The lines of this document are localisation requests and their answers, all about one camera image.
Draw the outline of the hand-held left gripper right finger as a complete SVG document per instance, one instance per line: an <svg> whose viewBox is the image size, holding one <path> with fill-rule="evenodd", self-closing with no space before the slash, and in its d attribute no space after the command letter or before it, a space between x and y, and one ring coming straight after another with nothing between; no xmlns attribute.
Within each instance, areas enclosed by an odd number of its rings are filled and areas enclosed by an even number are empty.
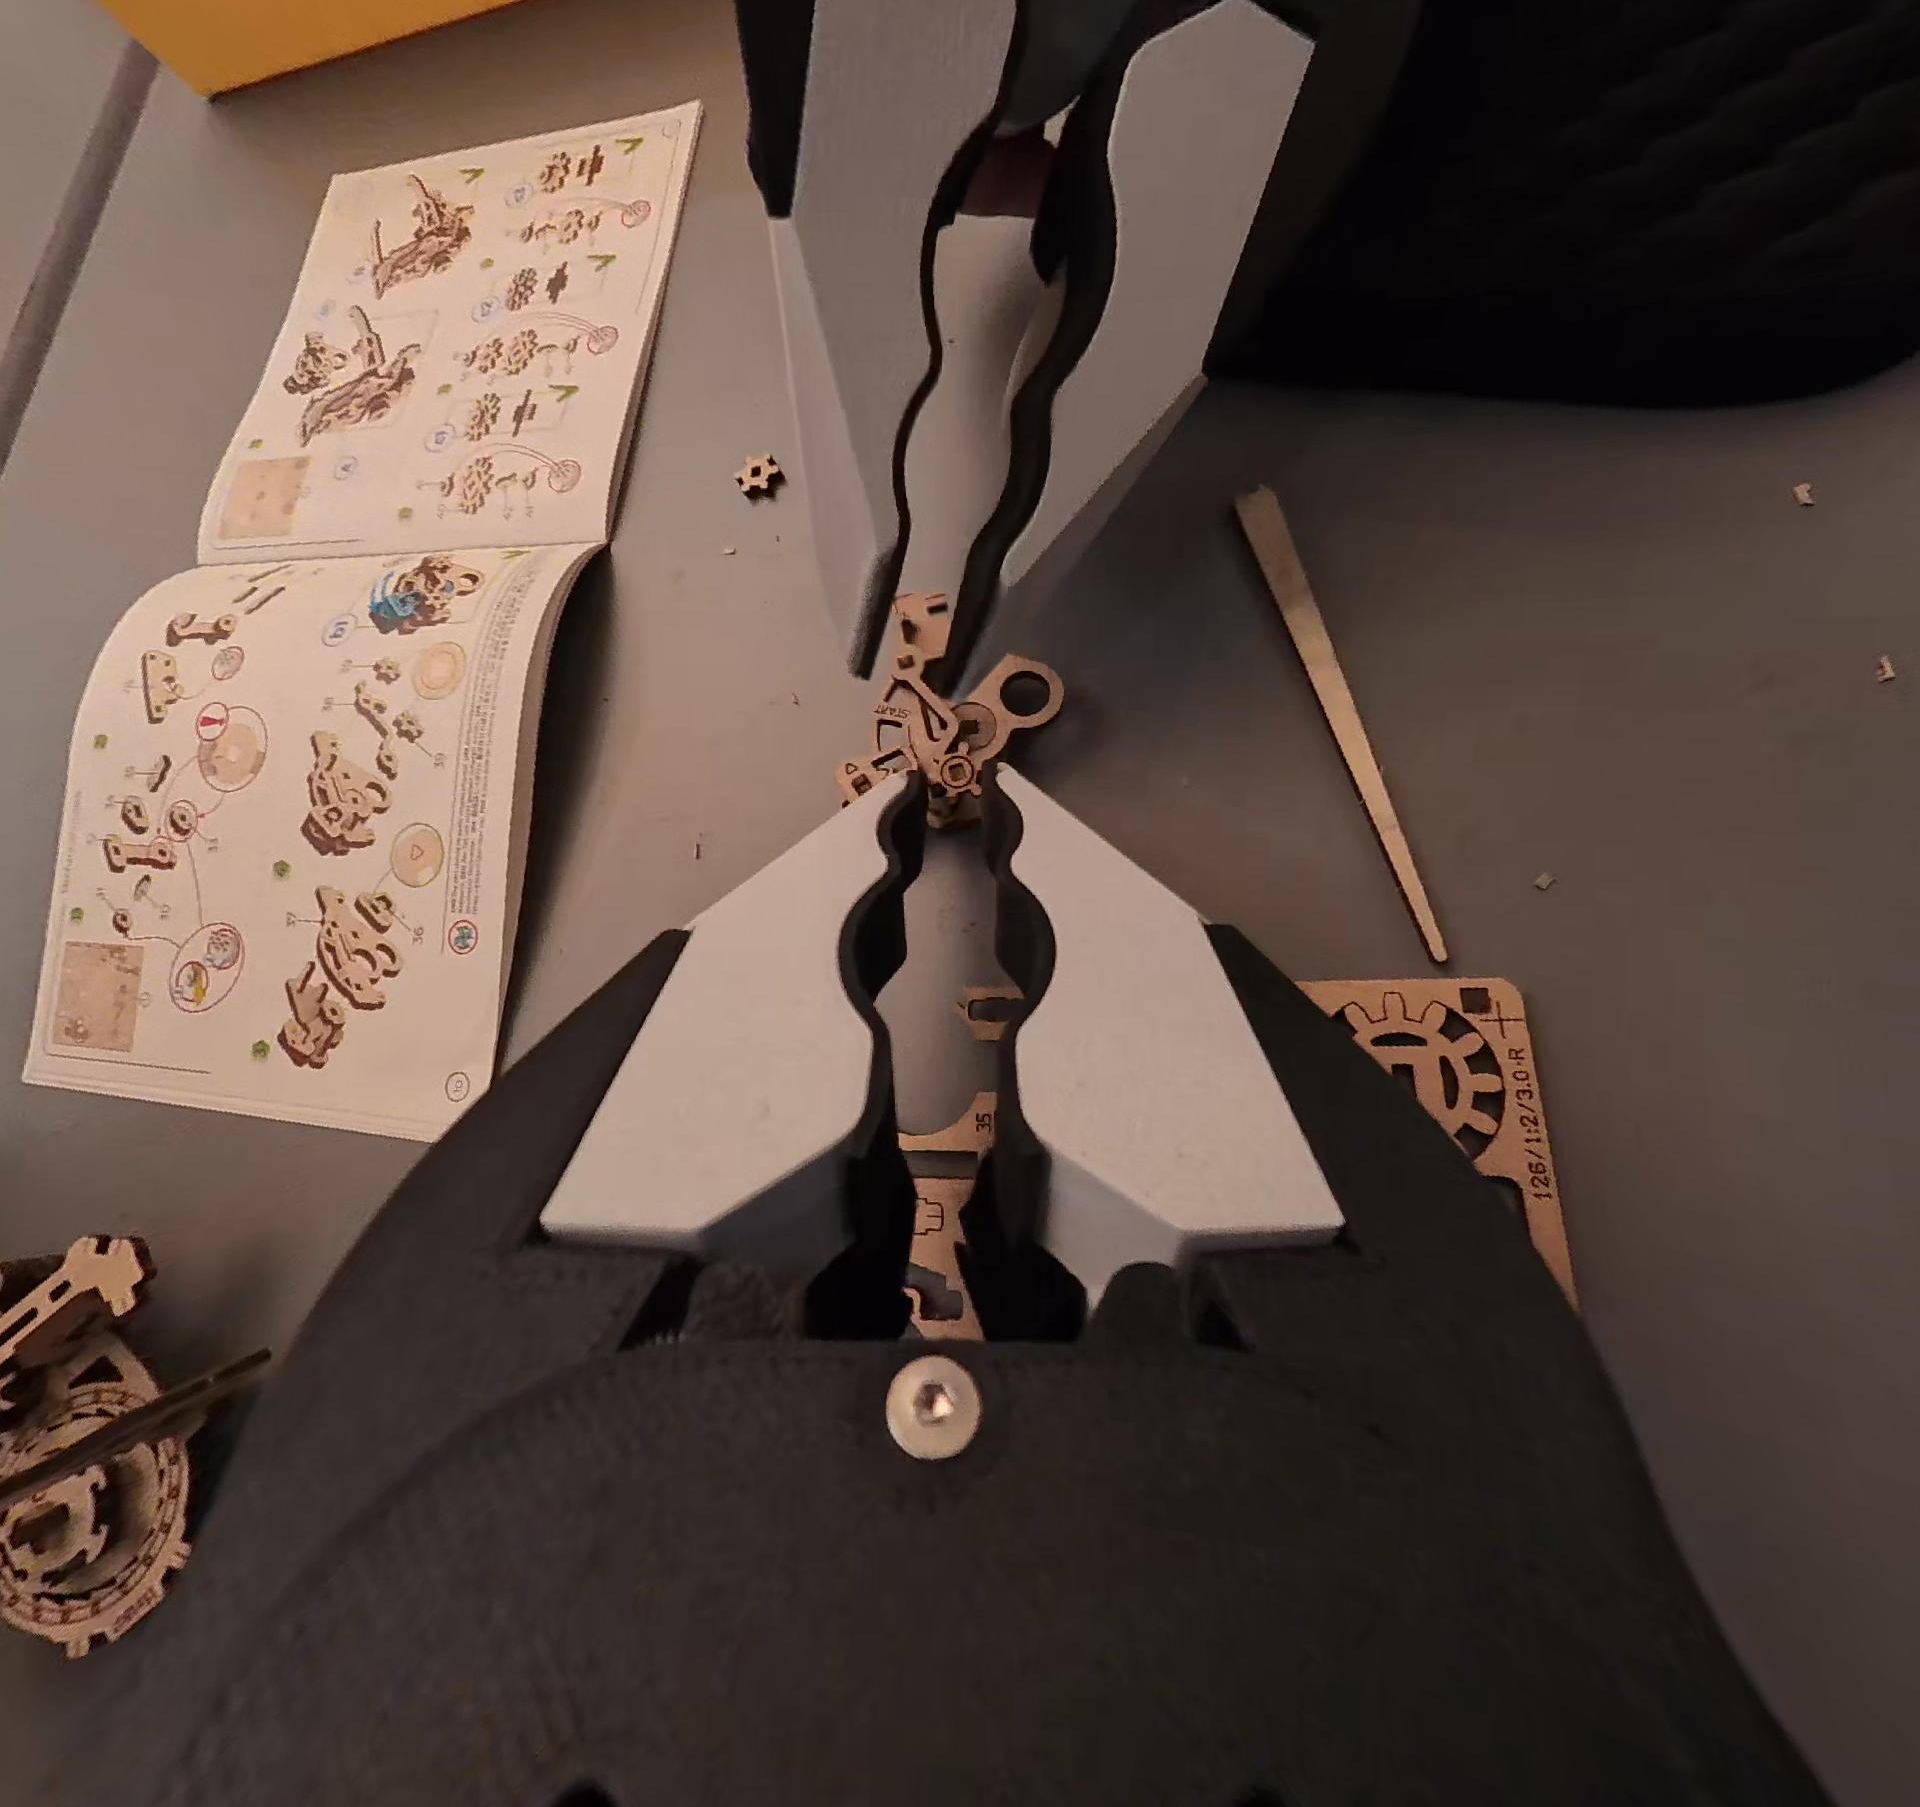
<svg viewBox="0 0 1920 1807"><path fill-rule="evenodd" d="M981 1327L1074 1339L1133 1264L1318 1246L1341 1210L1196 909L1011 767L983 787L1020 989L981 1171Z"/></svg>

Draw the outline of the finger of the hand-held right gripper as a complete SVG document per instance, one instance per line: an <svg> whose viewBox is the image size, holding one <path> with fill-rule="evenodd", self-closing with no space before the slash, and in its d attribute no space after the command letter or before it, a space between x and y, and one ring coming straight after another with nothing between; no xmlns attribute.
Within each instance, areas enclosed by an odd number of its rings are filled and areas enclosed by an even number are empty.
<svg viewBox="0 0 1920 1807"><path fill-rule="evenodd" d="M1311 51L1252 0L1221 0L1069 116L1092 162L1016 354L1007 477L962 610L1069 572L1196 396Z"/></svg>
<svg viewBox="0 0 1920 1807"><path fill-rule="evenodd" d="M854 675L905 557L905 439L939 374L938 195L998 108L1012 32L1016 0L813 1L797 178L769 237L813 551Z"/></svg>

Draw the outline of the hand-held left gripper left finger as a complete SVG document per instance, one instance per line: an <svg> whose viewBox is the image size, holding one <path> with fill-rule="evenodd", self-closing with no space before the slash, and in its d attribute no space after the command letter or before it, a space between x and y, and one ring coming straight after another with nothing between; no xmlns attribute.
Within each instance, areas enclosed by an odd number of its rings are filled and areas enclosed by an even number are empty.
<svg viewBox="0 0 1920 1807"><path fill-rule="evenodd" d="M698 913L542 1227L752 1264L813 1335L901 1339L917 1192L878 993L918 869L905 772Z"/></svg>

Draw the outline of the small wooden gear assembly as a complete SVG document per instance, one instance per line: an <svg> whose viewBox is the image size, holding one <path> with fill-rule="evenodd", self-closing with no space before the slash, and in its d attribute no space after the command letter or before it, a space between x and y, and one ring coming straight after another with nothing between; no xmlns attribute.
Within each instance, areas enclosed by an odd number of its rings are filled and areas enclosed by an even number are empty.
<svg viewBox="0 0 1920 1807"><path fill-rule="evenodd" d="M946 594L901 594L894 602L894 660L876 705L876 749L837 769L846 804L879 781L918 772L925 783L927 824L962 828L981 818L981 772L1020 733L1058 717L1062 677L1046 664L1007 653L972 697L938 694L927 668L946 653L952 610Z"/></svg>

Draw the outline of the partly built wooden model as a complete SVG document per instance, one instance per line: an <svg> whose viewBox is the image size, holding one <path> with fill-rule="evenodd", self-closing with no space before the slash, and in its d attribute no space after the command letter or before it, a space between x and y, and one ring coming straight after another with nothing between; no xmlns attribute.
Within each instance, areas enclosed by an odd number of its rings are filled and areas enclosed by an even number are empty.
<svg viewBox="0 0 1920 1807"><path fill-rule="evenodd" d="M191 1439L272 1358L163 1384L125 1339L152 1274L126 1235L5 1262L2 1618L70 1660L162 1603L191 1553Z"/></svg>

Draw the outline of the person's right hand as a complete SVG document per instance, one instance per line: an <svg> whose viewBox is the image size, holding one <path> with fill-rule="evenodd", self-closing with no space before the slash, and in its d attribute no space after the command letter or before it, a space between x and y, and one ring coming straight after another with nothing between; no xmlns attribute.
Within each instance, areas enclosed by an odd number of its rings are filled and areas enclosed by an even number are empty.
<svg viewBox="0 0 1920 1807"><path fill-rule="evenodd" d="M987 142L967 192L962 213L975 218L1037 218L1054 147L1043 124Z"/></svg>

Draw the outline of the laser-cut wooden sheet with gear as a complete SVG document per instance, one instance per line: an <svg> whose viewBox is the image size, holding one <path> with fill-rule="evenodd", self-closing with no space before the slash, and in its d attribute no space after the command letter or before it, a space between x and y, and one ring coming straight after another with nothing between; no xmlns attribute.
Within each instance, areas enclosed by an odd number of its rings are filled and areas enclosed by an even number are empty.
<svg viewBox="0 0 1920 1807"><path fill-rule="evenodd" d="M1523 1220L1569 1304L1577 1304L1564 1202L1553 1165L1520 989L1507 978L1314 978L1303 993L1363 1052L1401 1079L1452 1142L1474 1161ZM998 1092L934 1132L901 1132L918 1207L905 1264L905 1333L925 1340L983 1335L958 1251L962 1207L987 1157Z"/></svg>

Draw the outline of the thin wooden stick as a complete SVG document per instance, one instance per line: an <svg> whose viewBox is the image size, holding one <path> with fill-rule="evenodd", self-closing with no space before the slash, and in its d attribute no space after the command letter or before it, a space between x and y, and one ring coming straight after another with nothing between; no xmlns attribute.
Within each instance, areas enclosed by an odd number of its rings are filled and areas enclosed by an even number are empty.
<svg viewBox="0 0 1920 1807"><path fill-rule="evenodd" d="M1333 730L1333 738L1351 774L1363 810L1378 835L1378 845L1424 940L1424 951L1433 963L1444 967L1449 961L1448 938L1365 730L1355 694L1341 669L1329 629L1316 603L1310 573L1294 543L1280 497L1273 488L1256 487L1236 496L1234 504L1236 521L1283 617L1283 626L1308 669L1316 705Z"/></svg>

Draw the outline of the black quilted pad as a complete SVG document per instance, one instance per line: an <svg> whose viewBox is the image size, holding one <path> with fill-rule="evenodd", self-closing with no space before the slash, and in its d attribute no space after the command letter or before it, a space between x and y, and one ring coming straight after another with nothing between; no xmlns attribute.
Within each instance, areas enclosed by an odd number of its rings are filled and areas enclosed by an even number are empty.
<svg viewBox="0 0 1920 1807"><path fill-rule="evenodd" d="M1915 354L1917 0L1424 0L1236 379L1761 403Z"/></svg>

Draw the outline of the open instruction booklet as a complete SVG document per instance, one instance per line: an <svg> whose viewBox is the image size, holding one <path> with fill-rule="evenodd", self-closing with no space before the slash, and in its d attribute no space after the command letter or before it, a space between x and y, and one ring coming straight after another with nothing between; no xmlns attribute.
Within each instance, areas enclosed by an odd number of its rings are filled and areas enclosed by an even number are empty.
<svg viewBox="0 0 1920 1807"><path fill-rule="evenodd" d="M86 684L28 1084L412 1140L487 1090L700 124L330 178L197 563Z"/></svg>

